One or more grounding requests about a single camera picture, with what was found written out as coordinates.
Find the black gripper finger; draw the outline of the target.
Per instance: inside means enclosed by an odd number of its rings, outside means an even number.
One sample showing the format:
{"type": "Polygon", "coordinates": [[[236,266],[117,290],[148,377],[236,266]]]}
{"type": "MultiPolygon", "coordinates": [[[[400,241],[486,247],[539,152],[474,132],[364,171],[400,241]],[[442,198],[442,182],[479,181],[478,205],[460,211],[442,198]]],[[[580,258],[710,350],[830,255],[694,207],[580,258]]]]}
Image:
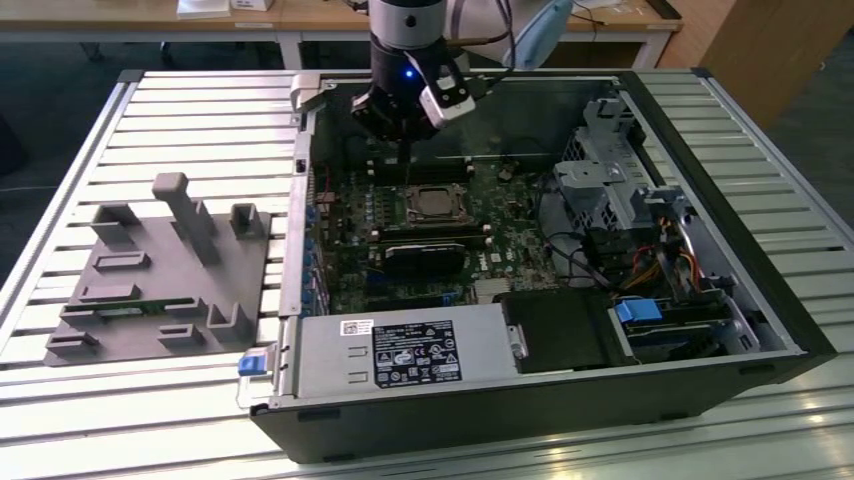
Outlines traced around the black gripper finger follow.
{"type": "Polygon", "coordinates": [[[396,145],[396,161],[406,164],[406,128],[394,97],[379,87],[370,87],[352,99],[351,116],[374,138],[396,145]]]}
{"type": "Polygon", "coordinates": [[[438,129],[431,123],[419,96],[407,94],[404,99],[404,163],[408,164],[412,159],[412,145],[432,138],[438,129]]]}

